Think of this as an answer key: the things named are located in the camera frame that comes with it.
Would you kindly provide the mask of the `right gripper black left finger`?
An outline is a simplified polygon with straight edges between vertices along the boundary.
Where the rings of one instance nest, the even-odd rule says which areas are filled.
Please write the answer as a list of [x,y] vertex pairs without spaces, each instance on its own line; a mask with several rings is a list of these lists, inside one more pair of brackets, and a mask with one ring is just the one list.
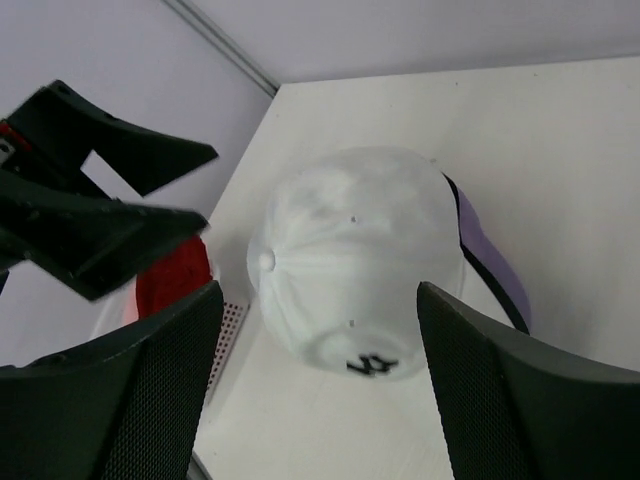
[[211,281],[149,318],[2,367],[2,478],[187,478],[223,313]]

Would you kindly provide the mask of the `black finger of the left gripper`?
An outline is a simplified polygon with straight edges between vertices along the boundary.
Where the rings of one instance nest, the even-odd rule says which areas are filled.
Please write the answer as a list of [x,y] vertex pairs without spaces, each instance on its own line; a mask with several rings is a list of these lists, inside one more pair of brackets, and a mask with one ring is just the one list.
[[1,281],[29,261],[98,300],[206,226],[195,211],[57,191],[3,171]]
[[1,120],[1,169],[57,191],[105,198],[82,171],[98,154],[146,196],[218,158],[213,146],[118,119],[56,80]]

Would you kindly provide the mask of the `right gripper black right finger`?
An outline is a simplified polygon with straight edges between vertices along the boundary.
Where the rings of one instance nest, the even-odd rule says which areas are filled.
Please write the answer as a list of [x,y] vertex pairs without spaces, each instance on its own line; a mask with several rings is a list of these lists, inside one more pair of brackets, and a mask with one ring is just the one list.
[[428,282],[417,313],[455,478],[638,478],[638,372],[555,348]]

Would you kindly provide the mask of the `red LA baseball cap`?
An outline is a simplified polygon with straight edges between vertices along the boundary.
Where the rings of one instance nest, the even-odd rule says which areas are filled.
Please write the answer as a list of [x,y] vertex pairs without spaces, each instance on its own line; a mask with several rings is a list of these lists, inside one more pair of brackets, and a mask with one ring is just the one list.
[[160,312],[212,279],[206,247],[199,236],[194,236],[137,276],[138,318]]

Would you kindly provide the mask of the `white baseball cap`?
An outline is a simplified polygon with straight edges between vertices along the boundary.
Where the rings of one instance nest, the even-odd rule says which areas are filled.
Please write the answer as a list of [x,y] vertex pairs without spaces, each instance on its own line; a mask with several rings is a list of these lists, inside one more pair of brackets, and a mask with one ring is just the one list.
[[247,251],[267,331],[316,369],[396,381],[426,363],[420,283],[461,291],[457,207],[443,173],[392,147],[342,150],[284,178]]

